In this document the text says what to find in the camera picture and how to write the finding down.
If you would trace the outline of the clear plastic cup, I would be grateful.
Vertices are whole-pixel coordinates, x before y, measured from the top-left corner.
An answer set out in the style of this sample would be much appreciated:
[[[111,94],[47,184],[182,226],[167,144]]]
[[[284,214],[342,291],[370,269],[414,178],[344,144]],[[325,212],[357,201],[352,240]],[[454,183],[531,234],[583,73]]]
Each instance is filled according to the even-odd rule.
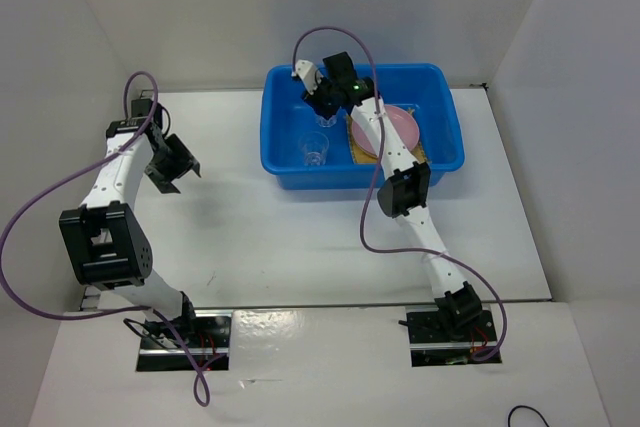
[[[323,166],[327,159],[329,139],[322,132],[307,132],[299,140],[299,149],[305,166]]]
[[[331,128],[337,123],[337,115],[334,114],[330,117],[324,117],[322,115],[315,115],[315,122],[321,128]]]

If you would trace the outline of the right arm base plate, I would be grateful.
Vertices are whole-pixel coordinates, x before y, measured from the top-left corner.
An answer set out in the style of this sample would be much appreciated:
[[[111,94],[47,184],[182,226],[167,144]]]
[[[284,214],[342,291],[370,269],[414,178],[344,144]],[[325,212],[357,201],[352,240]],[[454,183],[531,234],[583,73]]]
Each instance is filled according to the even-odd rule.
[[[499,339],[489,309],[467,327],[451,333],[445,330],[434,305],[406,307],[398,324],[407,333],[414,368],[477,365],[474,356],[486,355]]]

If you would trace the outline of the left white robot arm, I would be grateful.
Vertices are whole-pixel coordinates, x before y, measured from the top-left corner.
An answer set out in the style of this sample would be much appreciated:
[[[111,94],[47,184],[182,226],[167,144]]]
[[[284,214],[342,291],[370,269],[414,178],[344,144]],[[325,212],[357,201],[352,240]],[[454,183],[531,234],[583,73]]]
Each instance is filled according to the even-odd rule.
[[[134,214],[144,177],[160,193],[176,194],[175,180],[200,171],[179,137],[164,134],[164,114],[151,99],[135,99],[130,117],[109,125],[106,163],[80,206],[61,213],[59,228],[80,284],[148,308],[147,331],[184,347],[199,334],[193,305],[154,271],[151,243]]]

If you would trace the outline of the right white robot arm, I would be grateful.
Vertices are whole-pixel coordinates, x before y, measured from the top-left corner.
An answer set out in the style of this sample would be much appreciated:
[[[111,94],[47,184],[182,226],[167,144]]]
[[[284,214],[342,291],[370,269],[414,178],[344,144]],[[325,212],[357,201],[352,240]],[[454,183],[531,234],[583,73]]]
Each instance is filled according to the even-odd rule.
[[[294,62],[292,77],[304,85],[303,100],[324,117],[345,110],[377,150],[375,172],[384,175],[378,205],[410,238],[409,250],[424,256],[437,307],[436,327],[450,340],[463,338],[480,317],[482,303],[434,225],[427,202],[428,163],[418,160],[394,126],[375,75],[360,77],[345,52],[326,58],[324,66],[322,73],[311,61]]]

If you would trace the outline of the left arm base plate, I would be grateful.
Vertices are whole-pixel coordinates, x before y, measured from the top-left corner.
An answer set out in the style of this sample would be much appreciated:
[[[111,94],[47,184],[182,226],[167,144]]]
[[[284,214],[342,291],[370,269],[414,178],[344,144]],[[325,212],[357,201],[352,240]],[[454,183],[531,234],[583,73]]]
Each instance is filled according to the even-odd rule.
[[[184,349],[163,322],[127,323],[139,337],[137,372],[191,371]],[[206,371],[226,371],[232,333],[230,310],[196,310],[191,325],[175,325],[196,364]]]

